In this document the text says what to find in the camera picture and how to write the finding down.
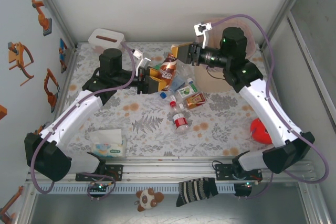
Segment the aluminium rail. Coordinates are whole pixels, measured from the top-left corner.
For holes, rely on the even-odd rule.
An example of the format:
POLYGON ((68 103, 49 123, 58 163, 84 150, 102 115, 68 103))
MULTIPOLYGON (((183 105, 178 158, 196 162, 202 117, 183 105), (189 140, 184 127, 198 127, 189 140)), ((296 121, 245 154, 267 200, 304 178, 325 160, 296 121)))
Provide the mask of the aluminium rail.
MULTIPOLYGON (((216 177, 212 162, 231 164, 229 157, 128 157, 110 158, 107 165, 123 165, 121 183, 178 183, 200 177, 216 177)), ((317 179, 311 161, 299 161, 287 169, 293 175, 317 179)), ((274 182, 296 182, 286 173, 274 174, 274 182)))

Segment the crushed clear bottle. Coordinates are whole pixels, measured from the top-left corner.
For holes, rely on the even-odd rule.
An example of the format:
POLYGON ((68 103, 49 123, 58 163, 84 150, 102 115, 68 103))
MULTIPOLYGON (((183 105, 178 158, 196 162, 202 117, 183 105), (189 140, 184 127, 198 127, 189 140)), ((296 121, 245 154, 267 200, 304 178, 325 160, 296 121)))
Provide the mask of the crushed clear bottle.
POLYGON ((185 80, 186 84, 192 84, 194 80, 194 72, 190 65, 179 62, 177 65, 178 75, 185 80))

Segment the pale blue square bottle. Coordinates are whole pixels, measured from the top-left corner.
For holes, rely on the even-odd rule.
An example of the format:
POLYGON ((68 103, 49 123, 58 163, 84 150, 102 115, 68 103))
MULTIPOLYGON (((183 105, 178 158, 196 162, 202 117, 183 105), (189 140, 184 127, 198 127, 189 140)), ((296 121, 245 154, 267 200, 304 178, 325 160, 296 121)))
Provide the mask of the pale blue square bottle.
POLYGON ((185 84, 185 81, 179 75, 175 76, 171 85, 168 87, 167 91, 161 91, 160 97, 162 99, 167 98, 168 96, 174 95, 175 92, 185 84))

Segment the clear bottle red label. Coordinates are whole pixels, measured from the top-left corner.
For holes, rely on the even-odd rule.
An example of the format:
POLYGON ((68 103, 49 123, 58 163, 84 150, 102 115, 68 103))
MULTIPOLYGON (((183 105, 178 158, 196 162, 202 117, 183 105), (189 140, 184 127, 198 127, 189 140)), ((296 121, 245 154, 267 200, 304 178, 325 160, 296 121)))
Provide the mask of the clear bottle red label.
POLYGON ((184 107, 182 104, 177 104, 175 101, 170 102, 170 108, 172 113, 172 120, 175 124, 176 132, 179 134, 188 130, 189 124, 184 114, 184 107))

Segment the white pink tissue box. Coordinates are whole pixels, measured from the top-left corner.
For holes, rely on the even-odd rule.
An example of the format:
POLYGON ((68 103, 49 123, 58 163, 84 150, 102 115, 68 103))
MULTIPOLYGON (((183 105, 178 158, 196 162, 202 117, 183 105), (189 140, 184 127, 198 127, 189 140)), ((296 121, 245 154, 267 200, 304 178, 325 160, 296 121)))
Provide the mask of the white pink tissue box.
POLYGON ((123 33, 97 28, 88 39, 88 43, 93 47, 95 53, 101 54, 105 49, 115 48, 124 52, 121 43, 125 41, 123 33))

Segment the red plush fish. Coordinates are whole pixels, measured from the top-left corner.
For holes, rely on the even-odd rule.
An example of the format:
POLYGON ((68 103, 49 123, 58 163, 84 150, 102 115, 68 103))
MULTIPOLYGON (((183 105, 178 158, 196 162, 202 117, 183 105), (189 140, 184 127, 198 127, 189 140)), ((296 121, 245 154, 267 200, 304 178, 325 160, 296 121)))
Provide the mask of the red plush fish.
POLYGON ((252 121, 250 125, 250 134, 251 137, 258 143, 265 145, 272 144, 271 137, 259 118, 252 121))

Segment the orange claw wall sticker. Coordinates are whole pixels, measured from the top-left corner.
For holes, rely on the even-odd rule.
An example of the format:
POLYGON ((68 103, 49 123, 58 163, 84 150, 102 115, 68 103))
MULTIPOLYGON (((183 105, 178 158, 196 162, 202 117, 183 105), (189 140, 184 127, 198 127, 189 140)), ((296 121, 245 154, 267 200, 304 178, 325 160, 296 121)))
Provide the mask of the orange claw wall sticker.
POLYGON ((26 80, 22 82, 20 86, 23 86, 25 83, 27 83, 34 77, 34 75, 30 75, 26 70, 26 67, 34 63, 34 58, 29 49, 21 42, 8 43, 8 62, 15 63, 13 66, 9 67, 9 70, 18 68, 26 77, 26 80), (29 57, 29 63, 24 62, 24 54, 26 54, 29 57))

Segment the black white striped sock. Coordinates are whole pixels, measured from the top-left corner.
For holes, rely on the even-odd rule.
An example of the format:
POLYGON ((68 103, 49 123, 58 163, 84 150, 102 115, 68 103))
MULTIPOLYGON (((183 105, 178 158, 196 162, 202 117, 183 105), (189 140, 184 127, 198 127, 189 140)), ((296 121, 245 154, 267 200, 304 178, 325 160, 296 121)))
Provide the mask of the black white striped sock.
POLYGON ((215 178, 202 177, 180 182, 176 206, 184 206, 188 203, 210 199, 218 195, 215 178))

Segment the soft tissue pack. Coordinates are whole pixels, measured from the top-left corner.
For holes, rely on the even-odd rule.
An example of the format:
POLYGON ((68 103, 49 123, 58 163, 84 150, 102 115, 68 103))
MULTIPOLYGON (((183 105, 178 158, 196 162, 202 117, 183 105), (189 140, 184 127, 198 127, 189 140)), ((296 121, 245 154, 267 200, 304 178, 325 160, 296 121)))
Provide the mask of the soft tissue pack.
POLYGON ((127 141, 122 138, 121 129, 89 132, 86 138, 91 142, 91 152, 100 157, 126 156, 127 141))

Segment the blue orange wall sticker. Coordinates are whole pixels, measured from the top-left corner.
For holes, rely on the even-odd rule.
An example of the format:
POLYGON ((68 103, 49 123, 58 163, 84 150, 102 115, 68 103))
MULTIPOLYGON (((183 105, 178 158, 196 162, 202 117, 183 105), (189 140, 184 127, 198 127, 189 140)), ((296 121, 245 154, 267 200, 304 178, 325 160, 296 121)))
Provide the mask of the blue orange wall sticker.
POLYGON ((59 62, 60 62, 60 71, 64 73, 67 70, 70 57, 72 55, 72 49, 68 48, 66 43, 62 38, 59 39, 59 62))

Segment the bottle with lime label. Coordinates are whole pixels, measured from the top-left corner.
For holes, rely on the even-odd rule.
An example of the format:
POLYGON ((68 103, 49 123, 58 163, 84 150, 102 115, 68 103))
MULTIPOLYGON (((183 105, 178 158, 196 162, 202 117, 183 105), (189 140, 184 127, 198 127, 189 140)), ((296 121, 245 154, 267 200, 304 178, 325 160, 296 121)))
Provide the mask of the bottle with lime label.
POLYGON ((184 101, 185 99, 192 97, 193 95, 196 95, 200 93, 199 87, 194 84, 188 84, 182 88, 177 89, 176 91, 170 91, 169 97, 174 97, 173 99, 175 101, 184 101))

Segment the brown white plush toy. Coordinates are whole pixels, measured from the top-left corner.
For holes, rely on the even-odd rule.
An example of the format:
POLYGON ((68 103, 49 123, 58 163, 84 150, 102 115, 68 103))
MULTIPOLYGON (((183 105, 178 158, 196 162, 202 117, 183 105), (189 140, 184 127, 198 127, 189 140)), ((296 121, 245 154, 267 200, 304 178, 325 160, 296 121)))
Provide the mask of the brown white plush toy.
POLYGON ((137 191, 136 197, 138 198, 136 202, 138 212, 155 208, 164 199, 164 195, 161 192, 156 192, 153 188, 137 191))

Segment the red yellow tea bottle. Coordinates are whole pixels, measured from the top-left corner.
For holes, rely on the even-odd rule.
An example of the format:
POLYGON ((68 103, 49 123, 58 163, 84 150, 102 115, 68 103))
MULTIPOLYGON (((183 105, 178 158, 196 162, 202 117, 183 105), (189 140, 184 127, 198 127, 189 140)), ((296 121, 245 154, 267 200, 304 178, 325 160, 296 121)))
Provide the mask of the red yellow tea bottle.
POLYGON ((182 101, 183 107, 186 108, 186 109, 189 109, 189 110, 194 109, 198 106, 201 106, 205 103, 206 103, 206 99, 205 99, 203 93, 201 93, 201 92, 197 93, 197 94, 194 94, 194 95, 192 95, 192 96, 190 96, 190 97, 188 97, 188 98, 186 98, 182 101))

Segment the brown coffee bottle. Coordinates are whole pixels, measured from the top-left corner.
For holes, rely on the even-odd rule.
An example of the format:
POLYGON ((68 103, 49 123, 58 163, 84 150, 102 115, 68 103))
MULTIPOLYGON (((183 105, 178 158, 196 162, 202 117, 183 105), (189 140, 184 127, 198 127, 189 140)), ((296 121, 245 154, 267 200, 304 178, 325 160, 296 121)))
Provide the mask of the brown coffee bottle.
POLYGON ((165 82, 165 87, 163 91, 167 91, 171 86, 177 69, 177 58, 172 54, 168 53, 167 57, 161 64, 159 68, 158 78, 165 82))

